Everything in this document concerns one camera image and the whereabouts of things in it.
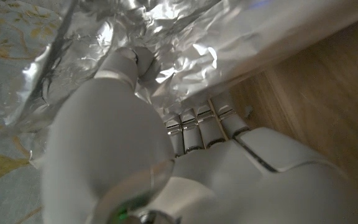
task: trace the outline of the aluminum foil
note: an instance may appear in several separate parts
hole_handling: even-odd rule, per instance
[[[109,50],[155,62],[136,95],[164,120],[358,21],[357,0],[74,0],[58,35],[15,80],[8,134],[39,131]]]

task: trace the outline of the patterned bedsheet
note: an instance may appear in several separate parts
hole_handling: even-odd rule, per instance
[[[59,24],[51,10],[0,1],[0,129],[10,80],[53,40]],[[40,175],[29,164],[28,135],[0,140],[0,223],[42,223]]]

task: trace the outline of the green light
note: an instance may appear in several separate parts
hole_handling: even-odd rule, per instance
[[[124,219],[126,219],[127,217],[128,217],[128,214],[127,214],[127,213],[123,213],[123,214],[120,214],[120,215],[118,216],[118,219],[124,220]]]

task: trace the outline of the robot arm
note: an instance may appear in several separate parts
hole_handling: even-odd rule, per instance
[[[151,61],[145,49],[110,53],[62,106],[42,170],[46,224],[358,223],[334,165],[250,131],[225,94],[164,125],[133,94]]]

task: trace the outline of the wooden floor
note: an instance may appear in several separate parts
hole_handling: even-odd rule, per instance
[[[285,133],[324,154],[358,190],[358,23],[231,89],[252,127]]]

